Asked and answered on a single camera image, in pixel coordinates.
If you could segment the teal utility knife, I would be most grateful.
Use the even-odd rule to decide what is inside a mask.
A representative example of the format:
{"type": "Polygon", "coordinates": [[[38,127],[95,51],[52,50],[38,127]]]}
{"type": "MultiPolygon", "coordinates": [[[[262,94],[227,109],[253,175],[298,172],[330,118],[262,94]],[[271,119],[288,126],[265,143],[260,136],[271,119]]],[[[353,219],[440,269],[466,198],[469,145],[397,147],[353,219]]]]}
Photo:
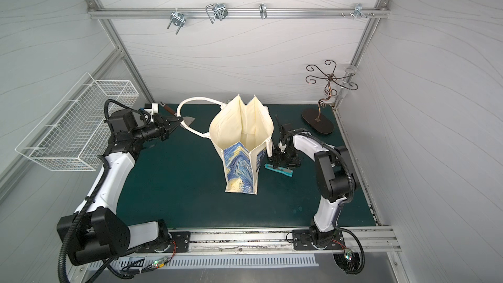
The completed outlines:
{"type": "Polygon", "coordinates": [[[270,170],[270,171],[273,171],[273,172],[285,175],[287,177],[292,177],[293,176],[293,170],[288,169],[288,168],[284,168],[284,167],[281,167],[281,166],[274,166],[274,165],[270,165],[270,164],[265,164],[265,168],[267,170],[270,170]]]}

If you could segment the cream canvas tote bag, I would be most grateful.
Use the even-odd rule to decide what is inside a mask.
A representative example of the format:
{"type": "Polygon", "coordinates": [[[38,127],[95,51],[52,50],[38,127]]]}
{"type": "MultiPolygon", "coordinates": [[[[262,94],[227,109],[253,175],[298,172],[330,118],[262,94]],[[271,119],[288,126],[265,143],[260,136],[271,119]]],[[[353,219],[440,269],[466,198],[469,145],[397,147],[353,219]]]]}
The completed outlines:
{"type": "Polygon", "coordinates": [[[194,101],[216,104],[220,112],[212,119],[208,132],[199,132],[186,122],[182,122],[181,126],[212,142],[223,163],[227,193],[256,195],[261,164],[267,157],[272,157],[275,126],[268,107],[257,97],[247,104],[239,95],[228,103],[192,97],[178,105],[176,115],[180,117],[182,107],[194,101]]]}

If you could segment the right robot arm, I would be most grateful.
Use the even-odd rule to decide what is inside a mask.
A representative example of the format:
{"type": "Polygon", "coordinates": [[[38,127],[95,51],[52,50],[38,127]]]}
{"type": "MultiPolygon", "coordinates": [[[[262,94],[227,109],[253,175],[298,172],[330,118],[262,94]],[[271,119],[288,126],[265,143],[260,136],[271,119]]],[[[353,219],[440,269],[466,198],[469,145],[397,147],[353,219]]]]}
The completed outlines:
{"type": "Polygon", "coordinates": [[[360,187],[358,175],[345,146],[334,147],[304,128],[280,126],[278,143],[265,167],[292,177],[301,165],[301,152],[314,162],[320,204],[307,231],[294,230],[287,241],[295,250],[332,250],[336,265],[347,275],[357,275],[365,267],[365,252],[358,237],[339,225],[342,209],[354,199],[360,187]]]}

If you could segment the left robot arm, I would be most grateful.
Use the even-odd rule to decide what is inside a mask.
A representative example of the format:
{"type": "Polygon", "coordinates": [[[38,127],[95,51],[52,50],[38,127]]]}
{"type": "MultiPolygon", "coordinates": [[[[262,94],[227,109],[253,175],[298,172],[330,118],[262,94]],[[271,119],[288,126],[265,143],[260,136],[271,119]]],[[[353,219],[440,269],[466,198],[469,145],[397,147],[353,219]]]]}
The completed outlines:
{"type": "Polygon", "coordinates": [[[110,137],[105,152],[98,156],[102,163],[98,177],[75,212],[60,218],[57,224],[62,241],[57,263],[60,282],[69,282],[68,263],[79,266],[101,261],[101,267],[89,279],[94,282],[121,257],[142,249],[176,250],[164,220],[128,226],[117,216],[117,205],[144,144],[167,140],[185,123],[184,118],[176,113],[164,116],[135,110],[113,99],[105,101],[103,113],[110,137]]]}

